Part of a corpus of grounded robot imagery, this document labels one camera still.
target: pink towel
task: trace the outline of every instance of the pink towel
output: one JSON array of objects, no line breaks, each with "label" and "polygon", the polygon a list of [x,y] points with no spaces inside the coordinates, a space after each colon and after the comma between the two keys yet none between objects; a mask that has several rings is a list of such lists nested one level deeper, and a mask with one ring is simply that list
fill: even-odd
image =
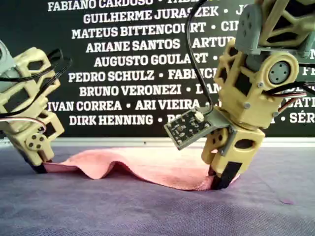
[{"label": "pink towel", "polygon": [[87,150],[65,162],[45,163],[49,173],[80,169],[92,179],[101,179],[121,164],[139,179],[180,190],[208,190],[213,177],[201,160],[201,149],[178,151],[172,147],[128,147]]}]

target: gray carpet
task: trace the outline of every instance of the gray carpet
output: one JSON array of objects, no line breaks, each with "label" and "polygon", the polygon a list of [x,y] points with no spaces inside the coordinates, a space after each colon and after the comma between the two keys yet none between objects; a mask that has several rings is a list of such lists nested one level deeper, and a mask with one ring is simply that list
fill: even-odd
[{"label": "gray carpet", "polygon": [[[54,161],[85,149],[55,148]],[[315,148],[262,148],[230,188],[206,192],[118,172],[37,175],[0,151],[0,236],[315,236]]]}]

